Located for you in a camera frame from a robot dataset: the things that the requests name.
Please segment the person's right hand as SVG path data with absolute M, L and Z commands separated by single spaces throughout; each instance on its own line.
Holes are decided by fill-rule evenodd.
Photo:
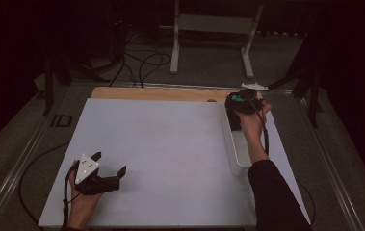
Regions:
M 261 141 L 261 135 L 264 132 L 267 122 L 266 113 L 271 109 L 271 105 L 266 101 L 262 102 L 262 109 L 255 114 L 247 115 L 238 113 L 242 131 L 247 142 Z

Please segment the white plastic bin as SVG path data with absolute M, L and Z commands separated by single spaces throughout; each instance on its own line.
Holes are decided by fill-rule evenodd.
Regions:
M 232 174 L 238 177 L 247 176 L 248 170 L 252 165 L 247 141 L 242 130 L 231 130 L 226 109 L 225 116 L 222 119 L 222 130 Z

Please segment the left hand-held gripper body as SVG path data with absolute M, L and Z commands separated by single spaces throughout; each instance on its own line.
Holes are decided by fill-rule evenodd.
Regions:
M 117 191 L 120 179 L 117 176 L 100 177 L 99 163 L 83 154 L 75 176 L 75 189 L 83 195 L 95 195 Z

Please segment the white metal stand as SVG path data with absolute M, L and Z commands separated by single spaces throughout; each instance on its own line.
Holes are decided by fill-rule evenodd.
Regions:
M 180 12 L 180 0 L 174 0 L 173 47 L 170 59 L 170 72 L 172 74 L 178 72 L 180 31 L 230 33 L 248 35 L 248 42 L 241 48 L 241 56 L 246 77 L 248 79 L 253 78 L 254 73 L 249 51 L 254 41 L 263 9 L 264 6 L 259 4 L 252 18 L 185 14 Z

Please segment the white table mat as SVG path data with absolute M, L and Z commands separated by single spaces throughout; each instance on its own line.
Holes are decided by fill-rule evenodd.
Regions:
M 99 173 L 126 170 L 91 218 L 101 228 L 222 228 L 256 222 L 244 150 L 222 103 L 87 100 L 39 223 L 63 223 L 64 181 L 73 161 L 101 153 Z

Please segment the black tripod stand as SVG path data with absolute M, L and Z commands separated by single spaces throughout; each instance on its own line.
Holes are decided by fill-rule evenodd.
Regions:
M 54 78 L 63 86 L 71 83 L 68 64 L 65 56 L 59 53 L 50 53 L 44 60 L 44 100 L 45 108 L 43 114 L 46 116 L 54 104 Z
M 322 58 L 316 52 L 307 52 L 300 48 L 284 77 L 268 85 L 268 90 L 276 90 L 286 83 L 296 80 L 292 94 L 296 98 L 303 98 L 309 94 L 308 118 L 317 127 L 318 96 L 320 87 Z

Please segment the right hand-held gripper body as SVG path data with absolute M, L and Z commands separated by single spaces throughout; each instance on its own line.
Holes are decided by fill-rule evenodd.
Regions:
M 238 91 L 241 97 L 245 100 L 245 106 L 242 113 L 251 115 L 260 111 L 263 108 L 263 98 L 259 97 L 259 92 L 268 90 L 268 87 L 261 86 L 257 82 L 251 84 L 243 83 L 242 89 Z

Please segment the person's left hand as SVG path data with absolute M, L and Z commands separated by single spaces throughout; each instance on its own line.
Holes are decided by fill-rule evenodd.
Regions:
M 70 203 L 67 228 L 75 231 L 85 231 L 102 193 L 83 195 L 75 189 L 75 172 L 69 175 L 72 202 Z

